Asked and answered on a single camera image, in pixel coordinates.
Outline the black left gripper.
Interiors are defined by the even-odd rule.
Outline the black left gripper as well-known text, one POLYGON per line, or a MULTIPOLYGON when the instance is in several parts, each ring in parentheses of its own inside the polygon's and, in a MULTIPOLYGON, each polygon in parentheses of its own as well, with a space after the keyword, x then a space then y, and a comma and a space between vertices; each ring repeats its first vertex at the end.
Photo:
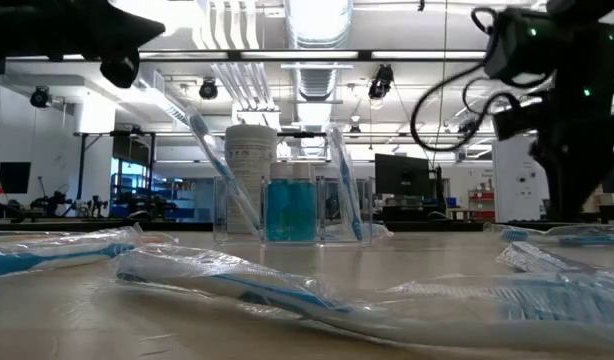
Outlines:
POLYGON ((16 46, 18 56, 45 56, 61 62, 80 55, 100 63, 113 85, 128 88, 139 68, 138 48, 165 32, 161 22, 125 12, 108 0, 56 0, 45 19, 27 21, 16 46))

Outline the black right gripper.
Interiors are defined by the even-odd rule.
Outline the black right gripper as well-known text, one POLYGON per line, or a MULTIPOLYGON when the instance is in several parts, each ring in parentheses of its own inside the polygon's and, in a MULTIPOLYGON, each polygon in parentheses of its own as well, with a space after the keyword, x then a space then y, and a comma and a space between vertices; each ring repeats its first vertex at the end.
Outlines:
POLYGON ((550 220, 574 221, 614 164, 614 84, 584 87, 573 94, 556 88, 536 94, 530 119, 537 138, 531 156, 545 165, 550 220))

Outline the white yellow wipes canister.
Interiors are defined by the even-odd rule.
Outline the white yellow wipes canister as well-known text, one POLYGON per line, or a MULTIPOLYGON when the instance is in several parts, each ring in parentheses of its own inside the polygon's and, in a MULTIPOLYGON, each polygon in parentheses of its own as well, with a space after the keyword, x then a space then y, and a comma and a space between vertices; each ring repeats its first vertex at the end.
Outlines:
POLYGON ((229 195, 228 231, 250 233, 261 225, 262 180, 277 160, 277 131, 262 125, 233 125, 225 133, 225 159, 244 196, 229 195))

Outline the clear acrylic organiser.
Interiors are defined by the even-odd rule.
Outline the clear acrylic organiser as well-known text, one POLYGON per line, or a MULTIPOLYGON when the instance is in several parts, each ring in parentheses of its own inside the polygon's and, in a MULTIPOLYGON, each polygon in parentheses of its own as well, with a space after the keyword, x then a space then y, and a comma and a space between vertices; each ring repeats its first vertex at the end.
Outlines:
MULTIPOLYGON (((266 192, 269 180, 264 178, 261 186, 261 236, 250 233, 231 233, 228 231, 229 192, 222 178, 214 180, 213 238, 220 245, 369 245, 353 238, 349 228, 343 223, 338 198, 338 180, 318 176, 313 179, 317 189, 317 234, 313 241, 296 242, 290 240, 270 242, 266 237, 266 192)), ((373 180, 359 180, 358 197, 362 222, 375 223, 373 219, 373 180)))

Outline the teal mouthwash bottle white cap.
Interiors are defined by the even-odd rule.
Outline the teal mouthwash bottle white cap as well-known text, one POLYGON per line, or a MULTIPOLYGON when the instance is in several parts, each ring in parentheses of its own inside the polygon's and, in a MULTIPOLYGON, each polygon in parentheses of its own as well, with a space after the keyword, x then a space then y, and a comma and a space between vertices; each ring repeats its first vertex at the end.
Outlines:
POLYGON ((308 163, 292 166, 292 180, 289 186, 290 199, 290 240, 309 242, 317 234, 317 189, 312 179, 312 167, 308 163))
POLYGON ((270 242, 288 241, 290 234, 289 181, 291 166, 284 162, 270 165, 266 192, 266 237, 270 242))

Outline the white cabinet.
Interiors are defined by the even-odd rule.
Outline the white cabinet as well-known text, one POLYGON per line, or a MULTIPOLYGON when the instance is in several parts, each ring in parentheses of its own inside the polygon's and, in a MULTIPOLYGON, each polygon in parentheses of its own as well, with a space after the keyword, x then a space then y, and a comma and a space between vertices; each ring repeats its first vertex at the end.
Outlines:
POLYGON ((549 197, 544 170, 529 155, 533 139, 516 136, 492 144, 495 221, 540 220, 549 197))

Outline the red shelf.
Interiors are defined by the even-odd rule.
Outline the red shelf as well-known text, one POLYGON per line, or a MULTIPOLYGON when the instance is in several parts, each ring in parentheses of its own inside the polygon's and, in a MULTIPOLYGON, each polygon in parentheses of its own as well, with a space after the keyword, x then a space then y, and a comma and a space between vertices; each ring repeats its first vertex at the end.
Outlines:
POLYGON ((487 190, 468 191, 468 211, 472 220, 489 221, 495 219, 494 192, 487 190))

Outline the black ceiling spotlight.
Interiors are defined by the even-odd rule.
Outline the black ceiling spotlight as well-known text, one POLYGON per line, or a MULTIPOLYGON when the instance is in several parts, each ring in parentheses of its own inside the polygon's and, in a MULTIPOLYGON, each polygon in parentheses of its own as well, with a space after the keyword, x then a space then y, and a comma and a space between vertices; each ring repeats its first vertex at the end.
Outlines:
POLYGON ((394 81, 393 69, 390 64, 381 64, 371 80, 368 96, 371 100, 383 99, 391 90, 394 81))
POLYGON ((30 104, 39 109, 48 108, 52 105, 52 96, 47 86, 37 86, 30 97, 30 104))
POLYGON ((215 78, 204 78, 198 94, 203 100, 213 100, 218 96, 218 87, 215 78))

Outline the black computer monitor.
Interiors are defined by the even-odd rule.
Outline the black computer monitor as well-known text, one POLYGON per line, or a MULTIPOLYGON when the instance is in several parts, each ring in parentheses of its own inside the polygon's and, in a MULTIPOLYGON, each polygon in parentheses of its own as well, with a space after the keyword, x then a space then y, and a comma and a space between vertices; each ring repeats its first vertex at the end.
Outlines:
POLYGON ((430 166, 426 159, 376 154, 375 185, 379 194, 432 195, 430 166))

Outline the black wall screen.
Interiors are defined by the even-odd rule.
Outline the black wall screen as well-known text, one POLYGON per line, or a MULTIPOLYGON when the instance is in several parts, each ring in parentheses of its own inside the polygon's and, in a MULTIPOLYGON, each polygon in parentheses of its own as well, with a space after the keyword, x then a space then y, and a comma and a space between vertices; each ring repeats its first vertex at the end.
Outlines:
POLYGON ((26 193, 30 173, 30 162, 0 162, 0 189, 6 194, 26 193))

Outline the silver ceiling duct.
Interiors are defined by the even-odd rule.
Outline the silver ceiling duct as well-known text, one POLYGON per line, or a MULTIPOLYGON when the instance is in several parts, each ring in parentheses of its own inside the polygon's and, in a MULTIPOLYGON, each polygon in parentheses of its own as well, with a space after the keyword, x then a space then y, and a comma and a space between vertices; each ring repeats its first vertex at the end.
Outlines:
MULTIPOLYGON (((342 49, 351 28, 353 0, 284 0, 289 45, 293 49, 342 49)), ((298 93, 306 101, 327 101, 334 93, 336 69, 298 69, 298 93)))

